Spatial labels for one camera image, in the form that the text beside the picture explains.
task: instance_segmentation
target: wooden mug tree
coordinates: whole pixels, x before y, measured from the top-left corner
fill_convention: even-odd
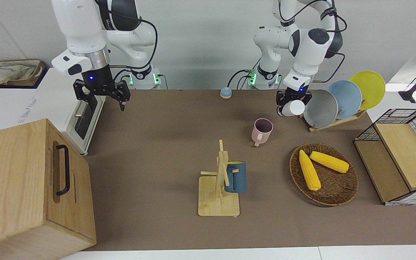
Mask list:
[[[219,140],[219,154],[216,158],[218,171],[201,171],[203,176],[198,179],[198,214],[200,216],[232,217],[240,214],[238,194],[224,190],[224,185],[230,185],[227,172],[228,162],[228,152],[224,151],[222,140]]]

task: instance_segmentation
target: oven door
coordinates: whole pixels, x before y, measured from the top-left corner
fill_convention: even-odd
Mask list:
[[[89,143],[104,105],[104,98],[94,96],[91,102],[79,101],[68,124],[67,135],[82,155],[87,154]]]

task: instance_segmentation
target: brown table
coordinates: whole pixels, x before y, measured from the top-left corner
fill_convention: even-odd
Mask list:
[[[253,147],[254,120],[274,123]],[[132,91],[125,112],[109,99],[89,155],[97,245],[89,250],[416,244],[416,206],[383,206],[353,140],[367,115],[315,133],[297,117],[276,115],[275,91]],[[218,140],[247,164],[240,216],[200,217],[198,177],[215,168]],[[303,143],[325,143],[354,165],[359,193],[321,207],[295,188],[289,159]]]

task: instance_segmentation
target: corn cob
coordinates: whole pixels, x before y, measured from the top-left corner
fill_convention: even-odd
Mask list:
[[[338,158],[334,158],[333,156],[326,155],[325,153],[313,151],[311,153],[310,158],[313,161],[320,163],[323,166],[335,170],[339,173],[346,173],[350,167],[350,165],[347,162]]]
[[[321,186],[317,172],[314,168],[314,165],[312,165],[311,160],[303,150],[299,151],[299,164],[301,165],[301,170],[303,171],[307,187],[311,191],[320,190]]]

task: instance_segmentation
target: white mug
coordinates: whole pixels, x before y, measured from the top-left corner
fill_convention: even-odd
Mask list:
[[[265,143],[273,129],[274,125],[270,120],[258,118],[255,121],[253,132],[251,133],[251,138],[255,142],[255,146],[258,147],[260,144]]]
[[[305,105],[301,100],[288,102],[282,109],[282,115],[286,117],[299,116],[304,112]]]

